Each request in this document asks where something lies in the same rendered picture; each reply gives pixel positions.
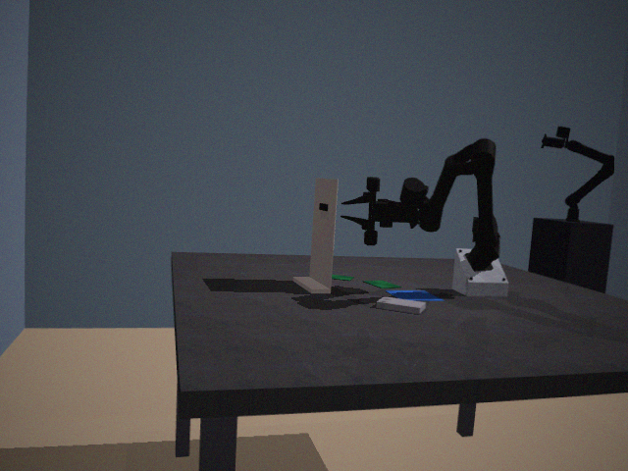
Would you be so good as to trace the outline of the blue flat square patch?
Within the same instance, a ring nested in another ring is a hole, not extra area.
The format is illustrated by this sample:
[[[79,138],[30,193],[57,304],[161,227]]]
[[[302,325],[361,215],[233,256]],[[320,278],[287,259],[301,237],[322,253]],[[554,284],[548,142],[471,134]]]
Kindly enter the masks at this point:
[[[413,301],[444,301],[424,290],[386,290],[399,299]]]

